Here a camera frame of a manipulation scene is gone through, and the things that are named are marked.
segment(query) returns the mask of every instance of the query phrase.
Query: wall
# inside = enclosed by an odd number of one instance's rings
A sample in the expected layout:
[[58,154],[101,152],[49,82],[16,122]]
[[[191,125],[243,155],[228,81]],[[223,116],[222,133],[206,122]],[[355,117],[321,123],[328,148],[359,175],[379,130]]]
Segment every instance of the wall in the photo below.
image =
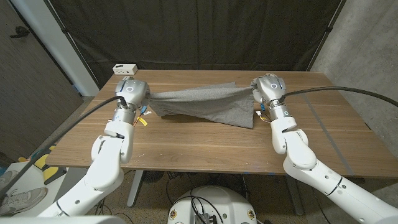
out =
[[[398,101],[398,1],[347,0],[311,71],[325,73],[336,86]],[[371,96],[342,94],[398,157],[398,108]]]
[[96,96],[98,87],[43,0],[11,0],[83,96]]

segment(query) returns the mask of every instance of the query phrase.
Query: power strip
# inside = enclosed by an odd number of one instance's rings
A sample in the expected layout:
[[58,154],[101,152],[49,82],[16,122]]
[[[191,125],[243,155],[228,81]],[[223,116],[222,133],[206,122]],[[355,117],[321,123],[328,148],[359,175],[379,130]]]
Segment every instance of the power strip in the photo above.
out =
[[116,64],[113,68],[116,75],[133,75],[137,72],[136,64]]

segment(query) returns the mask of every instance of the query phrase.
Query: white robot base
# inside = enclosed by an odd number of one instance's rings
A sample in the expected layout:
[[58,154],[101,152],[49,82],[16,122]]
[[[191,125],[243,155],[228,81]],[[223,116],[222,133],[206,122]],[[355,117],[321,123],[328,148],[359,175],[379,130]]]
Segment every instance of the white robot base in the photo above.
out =
[[170,209],[168,224],[203,223],[193,211],[191,196],[203,198],[195,198],[193,202],[206,224],[257,223],[253,206],[244,197],[226,187],[207,185],[182,195]]

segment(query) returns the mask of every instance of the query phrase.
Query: yellow tag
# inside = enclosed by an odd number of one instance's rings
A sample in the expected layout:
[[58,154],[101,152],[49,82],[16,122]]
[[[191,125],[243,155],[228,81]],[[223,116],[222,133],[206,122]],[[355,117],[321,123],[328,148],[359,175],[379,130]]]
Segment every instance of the yellow tag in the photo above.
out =
[[147,123],[144,119],[138,118],[138,120],[141,121],[141,123],[142,123],[144,126],[147,126],[147,125],[148,125],[148,123]]

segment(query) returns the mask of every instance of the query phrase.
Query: concrete wall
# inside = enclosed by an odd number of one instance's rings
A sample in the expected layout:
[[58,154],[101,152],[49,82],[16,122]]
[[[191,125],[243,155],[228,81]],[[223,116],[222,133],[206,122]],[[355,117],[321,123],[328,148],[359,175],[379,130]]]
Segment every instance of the concrete wall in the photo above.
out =
[[[325,73],[336,86],[398,101],[398,1],[347,0],[311,71]],[[398,108],[371,96],[342,94],[398,157]]]

